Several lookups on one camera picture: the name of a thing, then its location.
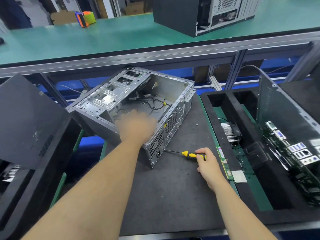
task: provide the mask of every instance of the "person's right arm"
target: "person's right arm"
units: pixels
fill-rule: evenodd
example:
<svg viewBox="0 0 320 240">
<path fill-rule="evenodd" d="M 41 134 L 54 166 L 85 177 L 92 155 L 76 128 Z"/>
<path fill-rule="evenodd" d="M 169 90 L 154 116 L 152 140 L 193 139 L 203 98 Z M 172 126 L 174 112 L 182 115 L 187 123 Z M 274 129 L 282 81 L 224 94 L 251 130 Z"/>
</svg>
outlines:
<svg viewBox="0 0 320 240">
<path fill-rule="evenodd" d="M 212 151 L 209 148 L 201 148 L 195 152 L 206 154 L 206 161 L 197 156 L 198 171 L 216 194 L 229 238 L 231 240 L 277 240 L 238 197 L 223 176 Z"/>
</svg>

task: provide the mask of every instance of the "work surface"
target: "work surface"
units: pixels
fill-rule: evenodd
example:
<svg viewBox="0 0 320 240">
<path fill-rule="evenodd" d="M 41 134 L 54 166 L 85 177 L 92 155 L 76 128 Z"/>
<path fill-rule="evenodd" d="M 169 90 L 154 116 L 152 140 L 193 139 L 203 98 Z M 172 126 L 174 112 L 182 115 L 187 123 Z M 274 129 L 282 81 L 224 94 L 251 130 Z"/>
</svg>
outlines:
<svg viewBox="0 0 320 240">
<path fill-rule="evenodd" d="M 200 103 L 195 96 L 167 148 L 194 151 L 209 147 L 218 157 Z M 195 159 L 168 152 L 163 152 L 153 170 L 137 162 L 120 235 L 224 229 L 215 194 L 197 167 Z"/>
<path fill-rule="evenodd" d="M 254 19 L 192 38 L 154 23 L 153 14 L 100 19 L 88 28 L 78 23 L 13 30 L 3 34 L 0 68 L 6 64 L 43 63 L 231 42 L 239 37 L 320 27 L 320 0 L 265 0 Z"/>
</svg>

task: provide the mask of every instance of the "forearm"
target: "forearm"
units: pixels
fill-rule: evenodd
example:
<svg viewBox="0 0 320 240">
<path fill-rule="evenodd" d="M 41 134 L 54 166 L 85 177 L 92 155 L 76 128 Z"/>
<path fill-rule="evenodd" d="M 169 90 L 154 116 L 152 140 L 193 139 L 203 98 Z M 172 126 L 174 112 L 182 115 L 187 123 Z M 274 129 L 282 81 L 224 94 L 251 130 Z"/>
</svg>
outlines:
<svg viewBox="0 0 320 240">
<path fill-rule="evenodd" d="M 27 239 L 118 239 L 140 145 L 122 142 L 25 235 Z"/>
<path fill-rule="evenodd" d="M 216 183 L 214 191 L 231 240 L 277 240 L 226 180 Z"/>
</svg>

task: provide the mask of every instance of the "motherboard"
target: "motherboard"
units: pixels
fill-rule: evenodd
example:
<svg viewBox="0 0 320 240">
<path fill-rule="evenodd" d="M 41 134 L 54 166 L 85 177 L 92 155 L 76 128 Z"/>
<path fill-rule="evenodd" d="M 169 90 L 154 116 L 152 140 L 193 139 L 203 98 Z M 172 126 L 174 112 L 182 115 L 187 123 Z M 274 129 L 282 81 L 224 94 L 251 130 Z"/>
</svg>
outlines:
<svg viewBox="0 0 320 240">
<path fill-rule="evenodd" d="M 313 155 L 302 142 L 290 140 L 271 122 L 265 123 L 263 140 L 274 156 L 289 172 L 291 180 L 311 206 L 320 206 L 320 159 Z"/>
</svg>

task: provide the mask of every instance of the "hand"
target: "hand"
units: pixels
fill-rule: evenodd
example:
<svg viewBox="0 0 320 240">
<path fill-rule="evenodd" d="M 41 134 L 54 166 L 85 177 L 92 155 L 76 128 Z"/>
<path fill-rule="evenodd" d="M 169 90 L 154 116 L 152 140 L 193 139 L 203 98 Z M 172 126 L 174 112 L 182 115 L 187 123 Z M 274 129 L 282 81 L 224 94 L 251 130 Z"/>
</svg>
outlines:
<svg viewBox="0 0 320 240">
<path fill-rule="evenodd" d="M 155 118 L 147 117 L 145 113 L 138 113 L 136 110 L 122 114 L 121 120 L 115 122 L 120 132 L 121 141 L 130 140 L 132 143 L 138 143 L 139 146 L 150 139 L 156 124 Z"/>
<path fill-rule="evenodd" d="M 214 191 L 215 187 L 221 182 L 226 181 L 223 176 L 218 161 L 212 151 L 209 148 L 201 148 L 195 151 L 195 153 L 205 153 L 206 160 L 199 155 L 197 155 L 198 161 L 198 172 L 201 173 L 202 177 L 208 183 L 210 189 Z"/>
</svg>

